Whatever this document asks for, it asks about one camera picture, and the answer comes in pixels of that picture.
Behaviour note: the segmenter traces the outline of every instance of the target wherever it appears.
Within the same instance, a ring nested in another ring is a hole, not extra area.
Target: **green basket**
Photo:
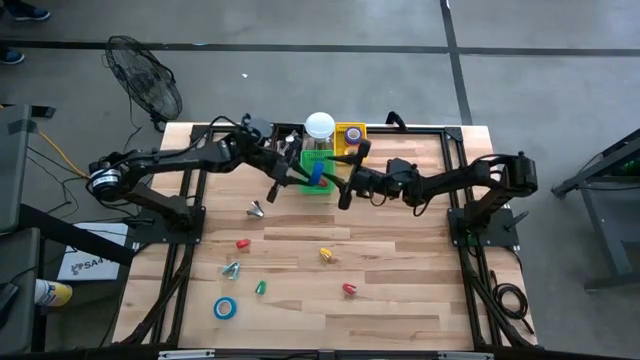
[[[313,165],[316,161],[322,161],[324,163],[323,172],[333,175],[335,173],[335,162],[327,160],[327,156],[333,156],[333,150],[302,150],[302,153],[300,154],[300,165],[302,165],[302,168],[311,174],[311,171],[313,171]],[[331,194],[333,192],[333,188],[335,188],[335,184],[329,180],[327,180],[327,183],[328,185],[325,187],[319,185],[313,187],[300,186],[300,192],[307,195]]]

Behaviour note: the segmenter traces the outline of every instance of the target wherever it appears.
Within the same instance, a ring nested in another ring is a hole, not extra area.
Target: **shoe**
[[[7,6],[7,11],[15,21],[43,21],[51,16],[51,13],[47,10],[38,9],[23,2],[18,5]]]
[[[16,65],[24,61],[24,54],[11,49],[0,49],[0,64]]]

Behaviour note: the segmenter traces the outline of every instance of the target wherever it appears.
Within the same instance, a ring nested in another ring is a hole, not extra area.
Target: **yellow container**
[[[367,138],[367,124],[365,123],[336,123],[336,131],[333,133],[333,153],[335,156],[347,155],[348,151],[351,149],[357,149],[358,145],[350,145],[345,140],[345,133],[349,128],[358,128],[362,133],[362,139]],[[338,165],[346,165],[341,162],[336,162]]]

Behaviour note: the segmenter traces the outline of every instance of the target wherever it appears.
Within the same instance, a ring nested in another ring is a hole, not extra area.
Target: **white container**
[[[331,135],[336,128],[336,122],[331,115],[317,112],[309,115],[304,122],[304,130],[308,134],[303,141],[305,150],[333,150]]]
[[[73,289],[69,285],[55,281],[36,279],[33,301],[36,305],[58,307],[71,300]]]

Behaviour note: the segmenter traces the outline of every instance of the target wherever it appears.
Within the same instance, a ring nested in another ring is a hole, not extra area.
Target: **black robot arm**
[[[234,131],[217,141],[208,139],[208,132],[181,150],[111,153],[89,165],[87,189],[99,202],[126,200],[160,213],[172,228],[185,229],[191,225],[186,199],[166,197],[139,183],[140,179],[150,174],[195,169],[229,173],[246,163],[275,180],[267,195],[267,200],[273,202],[280,187],[310,184],[306,180],[309,174],[297,160],[301,140],[295,138],[289,150],[280,154],[265,147],[272,136],[272,128],[267,121],[245,118]],[[299,176],[291,176],[289,169]]]
[[[374,194],[381,195],[383,200],[377,205],[387,198],[401,198],[407,206],[414,208],[414,215],[419,216],[436,195],[471,186],[484,186],[491,190],[481,200],[465,206],[470,225],[482,225],[512,198],[529,196],[538,189],[535,162],[522,152],[518,155],[488,155],[468,166],[424,177],[420,175],[417,165],[399,158],[387,161],[385,173],[362,166],[370,148],[371,143],[364,140],[356,154],[331,157],[335,161],[353,165],[347,181],[324,174],[338,186],[338,207],[342,210],[349,208],[352,191],[355,191],[356,196],[367,199],[373,199]],[[491,170],[500,165],[501,170]],[[500,175],[499,180],[491,177],[496,173]],[[417,210],[419,206],[423,206],[420,211]]]

